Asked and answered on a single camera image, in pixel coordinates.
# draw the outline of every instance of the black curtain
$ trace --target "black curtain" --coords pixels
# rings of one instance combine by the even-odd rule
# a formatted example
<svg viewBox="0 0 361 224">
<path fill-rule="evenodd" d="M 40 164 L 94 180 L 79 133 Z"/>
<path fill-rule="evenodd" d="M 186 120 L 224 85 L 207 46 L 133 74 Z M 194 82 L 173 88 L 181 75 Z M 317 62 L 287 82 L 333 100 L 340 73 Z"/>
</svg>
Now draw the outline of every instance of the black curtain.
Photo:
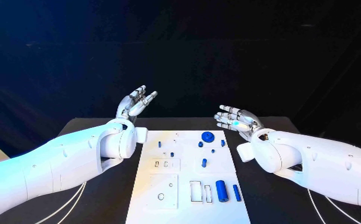
<svg viewBox="0 0 361 224">
<path fill-rule="evenodd" d="M 159 92 L 142 117 L 209 117 L 227 104 L 339 138 L 330 124 L 358 107 L 359 5 L 0 0 L 0 149 L 15 156 L 71 118 L 112 117 L 140 85 Z"/>
</svg>

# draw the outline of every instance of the black table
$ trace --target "black table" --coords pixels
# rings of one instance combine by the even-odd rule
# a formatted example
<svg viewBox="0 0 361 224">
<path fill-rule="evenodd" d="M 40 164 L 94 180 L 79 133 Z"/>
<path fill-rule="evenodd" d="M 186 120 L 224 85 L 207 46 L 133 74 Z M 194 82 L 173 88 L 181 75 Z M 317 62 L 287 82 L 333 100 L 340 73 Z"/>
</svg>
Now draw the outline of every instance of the black table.
<svg viewBox="0 0 361 224">
<path fill-rule="evenodd" d="M 58 135 L 104 124 L 110 119 L 73 119 Z M 297 133 L 289 118 L 261 117 L 264 126 L 278 131 Z M 221 130 L 212 118 L 148 118 L 136 119 L 136 126 L 148 130 Z M 314 212 L 306 189 L 291 181 L 263 171 L 255 161 L 242 163 L 235 147 L 244 143 L 237 132 L 224 130 L 238 184 L 251 224 L 255 223 L 322 223 Z M 94 177 L 86 184 L 77 205 L 61 223 L 125 223 L 129 199 L 140 155 L 140 144 L 132 157 Z M 70 199 L 77 190 L 43 195 L 0 215 L 0 223 L 34 223 Z M 313 200 L 326 224 L 353 223 L 333 208 L 323 196 L 312 192 Z M 335 202 L 340 209 L 361 220 L 361 207 Z M 43 223 L 57 223 L 71 204 Z"/>
</svg>

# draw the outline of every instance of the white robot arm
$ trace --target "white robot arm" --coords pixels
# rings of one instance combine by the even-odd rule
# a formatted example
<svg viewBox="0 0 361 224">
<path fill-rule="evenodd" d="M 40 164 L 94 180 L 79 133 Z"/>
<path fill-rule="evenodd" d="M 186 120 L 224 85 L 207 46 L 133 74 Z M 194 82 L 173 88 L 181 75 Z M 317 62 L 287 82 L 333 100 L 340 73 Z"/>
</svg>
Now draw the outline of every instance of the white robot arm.
<svg viewBox="0 0 361 224">
<path fill-rule="evenodd" d="M 238 131 L 242 162 L 260 167 L 329 198 L 361 206 L 361 149 L 342 142 L 264 128 L 245 110 L 219 106 L 217 126 Z M 301 171 L 293 166 L 301 164 Z"/>
<path fill-rule="evenodd" d="M 80 185 L 129 158 L 146 140 L 133 127 L 136 115 L 156 96 L 139 87 L 120 101 L 104 125 L 66 134 L 27 154 L 0 162 L 0 214 L 28 199 Z"/>
</svg>

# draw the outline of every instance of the wire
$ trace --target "wire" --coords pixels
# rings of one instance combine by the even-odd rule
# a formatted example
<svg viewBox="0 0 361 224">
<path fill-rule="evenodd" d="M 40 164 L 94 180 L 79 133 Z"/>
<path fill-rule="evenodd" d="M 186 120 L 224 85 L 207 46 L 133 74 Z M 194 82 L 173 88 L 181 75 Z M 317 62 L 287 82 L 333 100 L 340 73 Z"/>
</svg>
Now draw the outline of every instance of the wire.
<svg viewBox="0 0 361 224">
<path fill-rule="evenodd" d="M 330 199 L 324 196 L 324 198 L 329 200 L 330 204 L 335 206 L 335 208 L 339 210 L 339 212 L 358 224 L 361 224 L 359 221 L 356 221 L 346 213 L 345 211 L 336 206 L 336 204 L 330 201 Z"/>
<path fill-rule="evenodd" d="M 79 194 L 81 188 L 84 187 L 86 182 L 80 185 L 73 197 L 67 200 L 67 202 L 63 204 L 63 206 L 45 217 L 43 218 L 40 221 L 35 222 L 35 224 L 40 224 L 41 222 L 44 222 L 51 216 L 56 215 L 56 213 L 66 207 L 66 205 L 70 203 L 70 201 L 73 200 L 73 198 L 76 197 L 76 195 Z"/>
<path fill-rule="evenodd" d="M 312 195 L 310 195 L 309 189 L 306 189 L 306 190 L 307 190 L 307 195 L 309 195 L 309 199 L 310 199 L 310 201 L 312 201 L 313 208 L 314 208 L 314 210 L 316 210 L 316 212 L 317 212 L 317 207 L 316 207 L 316 204 L 314 204 L 314 202 L 313 202 L 313 199 L 312 199 Z M 319 212 L 317 212 L 317 216 L 319 216 L 319 219 L 322 220 L 322 222 L 323 222 L 323 224 L 324 224 L 324 221 L 323 221 L 323 218 L 322 218 Z"/>
<path fill-rule="evenodd" d="M 84 186 L 83 186 L 83 189 L 80 190 L 80 194 L 79 194 L 79 197 L 77 197 L 77 199 L 76 199 L 76 201 L 74 201 L 74 203 L 73 203 L 73 206 L 71 206 L 71 208 L 70 208 L 68 212 L 66 213 L 64 217 L 63 217 L 63 218 L 60 219 L 60 221 L 57 222 L 57 224 L 60 224 L 60 223 L 61 223 L 61 221 L 64 220 L 64 218 L 66 218 L 66 216 L 68 215 L 70 211 L 73 210 L 74 205 L 76 205 L 76 203 L 77 203 L 77 201 L 79 201 L 79 199 L 80 199 L 80 195 L 81 195 L 81 193 L 83 193 L 83 190 L 84 190 Z"/>
</svg>

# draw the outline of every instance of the blue cylinder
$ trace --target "blue cylinder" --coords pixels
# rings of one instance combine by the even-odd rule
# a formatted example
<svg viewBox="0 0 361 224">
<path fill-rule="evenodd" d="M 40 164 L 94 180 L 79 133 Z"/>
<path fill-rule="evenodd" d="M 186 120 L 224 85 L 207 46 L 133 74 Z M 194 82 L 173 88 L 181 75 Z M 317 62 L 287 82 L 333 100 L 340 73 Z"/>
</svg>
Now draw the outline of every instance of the blue cylinder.
<svg viewBox="0 0 361 224">
<path fill-rule="evenodd" d="M 237 185 L 232 185 L 232 190 L 234 190 L 234 194 L 235 194 L 235 199 L 237 199 L 237 201 L 240 201 L 240 195 L 238 195 L 238 187 L 237 187 Z"/>
<path fill-rule="evenodd" d="M 214 141 L 214 134 L 211 132 L 204 132 L 201 134 L 201 140 L 207 143 Z"/>
<path fill-rule="evenodd" d="M 218 194 L 218 201 L 227 202 L 227 190 L 225 190 L 224 181 L 215 181 L 215 188 L 217 188 L 217 194 Z"/>
<path fill-rule="evenodd" d="M 202 159 L 202 161 L 201 161 L 201 166 L 202 166 L 202 167 L 207 166 L 207 159 Z"/>
</svg>

